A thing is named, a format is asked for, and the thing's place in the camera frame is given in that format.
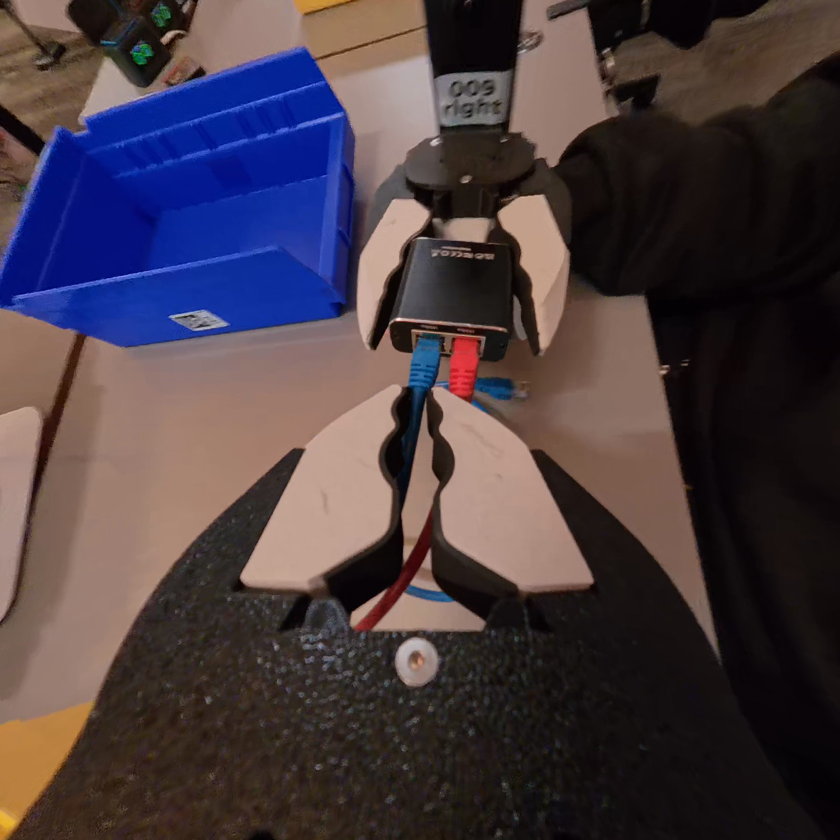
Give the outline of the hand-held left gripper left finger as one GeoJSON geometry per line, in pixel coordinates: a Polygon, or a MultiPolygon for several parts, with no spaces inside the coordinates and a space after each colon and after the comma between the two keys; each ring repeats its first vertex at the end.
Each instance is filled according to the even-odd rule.
{"type": "Polygon", "coordinates": [[[301,451],[240,574],[250,590],[332,597],[351,613],[403,567],[406,388],[390,385],[301,451]]]}

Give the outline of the blue plastic bin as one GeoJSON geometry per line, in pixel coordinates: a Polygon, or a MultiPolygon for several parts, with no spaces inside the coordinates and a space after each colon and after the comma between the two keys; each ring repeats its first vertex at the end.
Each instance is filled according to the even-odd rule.
{"type": "Polygon", "coordinates": [[[57,128],[2,309],[130,348],[337,318],[354,134],[303,47],[57,128]]]}

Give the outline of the person's black sweatshirt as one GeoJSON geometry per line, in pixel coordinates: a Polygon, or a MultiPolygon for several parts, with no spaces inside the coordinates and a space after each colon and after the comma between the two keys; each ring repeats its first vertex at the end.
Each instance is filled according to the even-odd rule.
{"type": "Polygon", "coordinates": [[[837,289],[647,302],[724,669],[838,838],[837,289]]]}

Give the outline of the black network adapter box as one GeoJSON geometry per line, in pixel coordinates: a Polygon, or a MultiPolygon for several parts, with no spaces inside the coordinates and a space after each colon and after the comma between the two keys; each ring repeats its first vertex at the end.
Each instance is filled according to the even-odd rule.
{"type": "Polygon", "coordinates": [[[509,245],[420,237],[410,245],[388,336],[411,353],[423,336],[477,339],[479,357],[499,362],[513,333],[513,254],[509,245]]]}

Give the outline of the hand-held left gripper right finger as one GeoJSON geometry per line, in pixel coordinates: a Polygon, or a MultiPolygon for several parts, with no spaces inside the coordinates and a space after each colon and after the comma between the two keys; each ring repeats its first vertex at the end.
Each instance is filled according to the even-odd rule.
{"type": "Polygon", "coordinates": [[[428,394],[427,421],[440,589],[484,620],[499,602],[591,589],[593,572],[520,437],[440,387],[428,394]]]}

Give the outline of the person's right forearm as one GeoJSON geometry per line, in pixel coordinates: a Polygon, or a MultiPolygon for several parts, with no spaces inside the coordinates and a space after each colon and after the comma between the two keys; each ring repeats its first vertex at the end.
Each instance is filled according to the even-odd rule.
{"type": "Polygon", "coordinates": [[[697,125],[655,111],[601,122],[554,172],[570,195],[572,269],[606,296],[815,285],[838,274],[838,54],[763,105],[697,125]]]}

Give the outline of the black floor stand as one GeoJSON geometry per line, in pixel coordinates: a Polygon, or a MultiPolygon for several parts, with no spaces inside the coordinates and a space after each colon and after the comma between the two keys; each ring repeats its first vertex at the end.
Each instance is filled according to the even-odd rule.
{"type": "Polygon", "coordinates": [[[56,67],[67,52],[67,46],[55,40],[43,40],[26,25],[16,11],[13,2],[1,1],[1,11],[23,33],[35,47],[33,63],[38,70],[44,71],[56,67]]]}

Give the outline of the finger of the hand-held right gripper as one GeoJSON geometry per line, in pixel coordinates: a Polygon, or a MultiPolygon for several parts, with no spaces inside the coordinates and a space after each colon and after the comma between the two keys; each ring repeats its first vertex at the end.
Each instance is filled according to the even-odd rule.
{"type": "Polygon", "coordinates": [[[386,293],[403,264],[408,245],[425,229],[430,211],[415,198],[394,198],[362,248],[358,265],[358,325],[368,350],[375,337],[386,293]]]}
{"type": "Polygon", "coordinates": [[[544,356],[564,314],[570,251],[543,194],[516,197],[499,211],[497,220],[519,248],[518,266],[526,280],[520,305],[523,325],[533,354],[544,356]]]}

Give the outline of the yellow plastic bin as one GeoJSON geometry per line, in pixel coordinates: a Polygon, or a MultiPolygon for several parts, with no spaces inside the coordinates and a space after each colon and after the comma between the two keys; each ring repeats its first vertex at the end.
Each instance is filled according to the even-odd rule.
{"type": "Polygon", "coordinates": [[[1,838],[8,838],[66,759],[92,703],[1,726],[1,838]]]}

